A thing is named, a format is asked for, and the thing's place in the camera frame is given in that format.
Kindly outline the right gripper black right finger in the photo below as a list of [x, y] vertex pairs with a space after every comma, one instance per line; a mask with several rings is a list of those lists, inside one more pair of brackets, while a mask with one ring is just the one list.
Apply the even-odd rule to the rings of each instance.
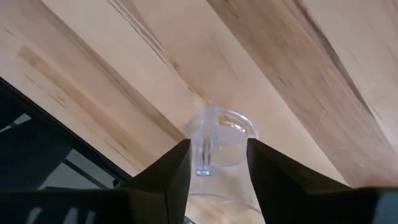
[[266, 223], [397, 223], [397, 188], [351, 188], [255, 138], [249, 175]]

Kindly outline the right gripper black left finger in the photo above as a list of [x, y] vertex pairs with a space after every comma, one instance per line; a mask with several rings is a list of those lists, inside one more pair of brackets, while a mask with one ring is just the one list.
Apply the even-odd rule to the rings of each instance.
[[183, 223], [191, 179], [189, 139], [116, 189], [1, 193], [1, 223]]

